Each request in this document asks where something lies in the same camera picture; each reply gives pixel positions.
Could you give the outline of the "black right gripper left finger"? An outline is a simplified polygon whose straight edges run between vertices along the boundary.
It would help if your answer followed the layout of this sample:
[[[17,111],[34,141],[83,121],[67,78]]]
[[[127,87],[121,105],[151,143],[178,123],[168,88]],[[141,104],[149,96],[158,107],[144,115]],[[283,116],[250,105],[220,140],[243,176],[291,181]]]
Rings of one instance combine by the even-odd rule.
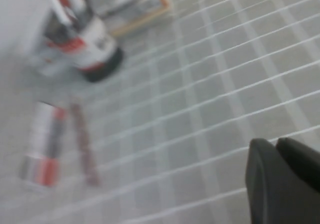
[[[300,179],[269,141],[250,141],[245,185],[252,223],[319,223],[319,183]]]

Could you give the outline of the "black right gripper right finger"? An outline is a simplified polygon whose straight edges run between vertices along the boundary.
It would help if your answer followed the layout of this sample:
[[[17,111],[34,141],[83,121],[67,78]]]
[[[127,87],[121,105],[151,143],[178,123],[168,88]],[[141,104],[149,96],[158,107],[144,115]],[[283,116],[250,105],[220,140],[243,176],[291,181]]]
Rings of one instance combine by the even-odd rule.
[[[320,181],[319,152],[289,137],[279,138],[276,149],[300,179],[305,182]]]

